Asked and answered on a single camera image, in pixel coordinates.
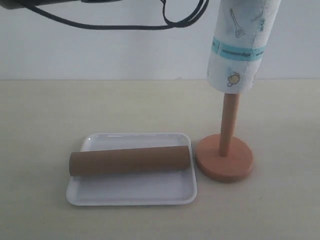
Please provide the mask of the brown cardboard tube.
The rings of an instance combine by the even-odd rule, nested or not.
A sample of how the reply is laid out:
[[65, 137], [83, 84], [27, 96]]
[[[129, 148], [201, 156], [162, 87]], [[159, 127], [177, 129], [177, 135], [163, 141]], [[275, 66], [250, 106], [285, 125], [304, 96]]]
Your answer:
[[72, 152], [72, 177], [185, 170], [191, 165], [186, 145]]

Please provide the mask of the printed paper towel roll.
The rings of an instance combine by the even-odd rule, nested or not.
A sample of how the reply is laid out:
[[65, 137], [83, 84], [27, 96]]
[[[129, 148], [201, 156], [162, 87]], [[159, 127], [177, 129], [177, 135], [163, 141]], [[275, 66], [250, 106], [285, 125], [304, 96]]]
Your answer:
[[211, 45], [207, 80], [216, 90], [240, 94], [254, 83], [279, 0], [222, 0]]

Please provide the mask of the wooden paper towel holder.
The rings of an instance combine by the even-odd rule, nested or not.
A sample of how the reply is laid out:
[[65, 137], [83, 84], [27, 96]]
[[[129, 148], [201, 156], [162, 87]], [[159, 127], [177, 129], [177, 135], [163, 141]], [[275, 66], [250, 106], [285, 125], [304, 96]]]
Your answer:
[[203, 138], [195, 149], [195, 160], [200, 171], [221, 183], [245, 179], [254, 166], [252, 150], [234, 136], [239, 99], [239, 94], [224, 95], [220, 133]]

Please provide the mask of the white plastic tray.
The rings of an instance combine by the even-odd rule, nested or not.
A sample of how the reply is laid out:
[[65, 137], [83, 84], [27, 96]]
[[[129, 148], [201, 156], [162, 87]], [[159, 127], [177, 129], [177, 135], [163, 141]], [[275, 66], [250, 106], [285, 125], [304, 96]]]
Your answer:
[[[179, 132], [103, 132], [89, 135], [81, 151], [152, 147], [192, 147], [190, 138]], [[75, 206], [185, 205], [197, 196], [194, 160], [186, 170], [125, 173], [93, 177], [71, 177], [67, 201]]]

